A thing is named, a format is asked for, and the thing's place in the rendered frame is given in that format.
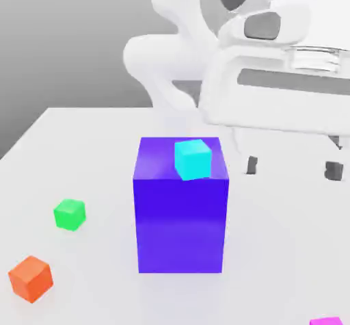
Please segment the large blue box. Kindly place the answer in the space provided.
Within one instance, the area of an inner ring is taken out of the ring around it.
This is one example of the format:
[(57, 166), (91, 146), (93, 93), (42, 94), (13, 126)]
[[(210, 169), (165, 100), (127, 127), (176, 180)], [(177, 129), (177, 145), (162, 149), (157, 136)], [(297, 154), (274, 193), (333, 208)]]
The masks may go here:
[(142, 137), (133, 175), (138, 269), (141, 273), (220, 273), (229, 176), (218, 138), (211, 177), (184, 181), (174, 167), (179, 138)]

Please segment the small orange cube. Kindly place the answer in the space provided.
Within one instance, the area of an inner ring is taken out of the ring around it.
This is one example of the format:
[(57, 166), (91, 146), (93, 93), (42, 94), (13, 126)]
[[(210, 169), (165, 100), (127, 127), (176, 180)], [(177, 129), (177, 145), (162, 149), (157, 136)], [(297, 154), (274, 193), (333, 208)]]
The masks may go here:
[(49, 264), (28, 256), (8, 272), (13, 292), (30, 303), (44, 295), (53, 286)]

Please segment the small green cube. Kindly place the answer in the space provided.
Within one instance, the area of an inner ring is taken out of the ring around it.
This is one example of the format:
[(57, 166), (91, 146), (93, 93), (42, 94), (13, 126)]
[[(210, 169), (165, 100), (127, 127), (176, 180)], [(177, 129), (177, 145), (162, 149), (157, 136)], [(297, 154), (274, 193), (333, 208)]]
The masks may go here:
[(82, 200), (63, 199), (53, 210), (58, 228), (76, 231), (86, 220), (85, 203)]

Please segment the small magenta cube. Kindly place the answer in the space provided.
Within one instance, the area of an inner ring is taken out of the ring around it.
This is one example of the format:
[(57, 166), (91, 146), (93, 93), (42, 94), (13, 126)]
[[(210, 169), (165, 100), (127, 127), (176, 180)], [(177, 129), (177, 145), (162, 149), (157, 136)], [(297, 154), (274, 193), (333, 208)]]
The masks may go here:
[(339, 317), (321, 317), (310, 320), (309, 325), (343, 325), (343, 323)]

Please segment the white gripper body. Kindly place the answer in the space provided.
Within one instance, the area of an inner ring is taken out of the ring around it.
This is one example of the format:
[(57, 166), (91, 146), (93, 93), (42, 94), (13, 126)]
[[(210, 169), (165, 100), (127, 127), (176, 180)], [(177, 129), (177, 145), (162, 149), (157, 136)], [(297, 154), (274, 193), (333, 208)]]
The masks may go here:
[(279, 48), (217, 53), (202, 82), (199, 109), (214, 125), (350, 136), (350, 58), (340, 72), (293, 70)]

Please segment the small cyan cube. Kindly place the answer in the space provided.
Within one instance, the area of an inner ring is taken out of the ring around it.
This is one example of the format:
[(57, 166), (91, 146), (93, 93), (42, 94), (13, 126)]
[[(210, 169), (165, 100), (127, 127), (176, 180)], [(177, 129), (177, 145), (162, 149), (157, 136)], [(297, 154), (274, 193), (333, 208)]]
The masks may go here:
[(174, 144), (174, 167), (183, 181), (211, 177), (212, 150), (202, 139)]

